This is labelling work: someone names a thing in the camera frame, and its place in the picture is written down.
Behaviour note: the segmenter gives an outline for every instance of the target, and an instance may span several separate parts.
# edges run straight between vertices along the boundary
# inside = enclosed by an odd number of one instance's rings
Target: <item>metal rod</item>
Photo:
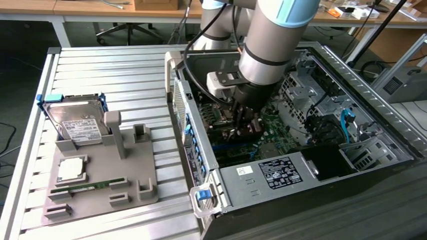
[[[380,26],[379,26],[376,32],[374,33],[372,37],[367,40],[367,43],[364,44],[363,48],[360,49],[358,55],[354,57],[354,60],[348,62],[348,66],[351,68],[356,65],[362,55],[366,53],[366,51],[368,50],[371,44],[374,43],[374,41],[376,40],[376,38],[382,34],[382,31],[384,30],[386,26],[388,25],[390,21],[392,20],[394,16],[399,12],[399,10],[400,10],[402,6],[406,4],[406,2],[407,2],[407,0],[400,0],[399,3],[396,4],[395,8],[390,12],[384,22],[380,24]]]

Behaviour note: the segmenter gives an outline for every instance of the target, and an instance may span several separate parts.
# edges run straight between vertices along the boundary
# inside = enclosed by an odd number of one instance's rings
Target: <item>cardboard box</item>
[[[135,10],[178,10],[179,0],[135,0]]]
[[[407,8],[410,14],[419,18],[427,18],[427,0],[415,1]]]

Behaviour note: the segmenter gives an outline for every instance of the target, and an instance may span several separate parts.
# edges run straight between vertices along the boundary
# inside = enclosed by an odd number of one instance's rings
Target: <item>hard drive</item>
[[[104,94],[63,96],[47,95],[39,106],[50,118],[60,140],[72,140],[76,146],[99,144],[102,136],[111,134],[104,124],[108,111]]]

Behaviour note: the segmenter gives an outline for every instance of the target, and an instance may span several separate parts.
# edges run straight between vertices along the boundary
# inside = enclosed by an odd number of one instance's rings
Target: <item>office chair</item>
[[[110,28],[108,30],[106,31],[102,31],[102,32],[98,32],[96,33],[96,41],[100,45],[104,45],[106,44],[106,40],[102,38],[103,36],[111,34],[111,33],[115,33],[123,29],[127,29],[127,45],[130,46],[131,45],[131,35],[134,34],[134,30],[136,31],[140,31],[143,32],[144,34],[152,36],[154,38],[158,39],[159,41],[159,44],[163,44],[163,38],[162,36],[155,33],[154,31],[150,31],[150,30],[155,30],[154,28],[154,24],[152,23],[148,23],[148,29],[144,29],[140,27],[140,25],[144,24],[144,23],[132,23],[132,22],[127,22],[124,24],[118,24],[116,22],[112,23],[112,28]]]

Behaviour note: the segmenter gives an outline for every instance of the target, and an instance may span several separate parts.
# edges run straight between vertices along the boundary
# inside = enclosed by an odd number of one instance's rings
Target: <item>label sticker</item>
[[[64,125],[71,140],[75,142],[102,139],[102,133],[95,119],[63,121],[62,124]]]
[[[259,163],[271,189],[279,189],[303,182],[302,176],[288,157]]]
[[[239,176],[254,173],[251,166],[239,167],[236,168],[236,170],[238,170]]]

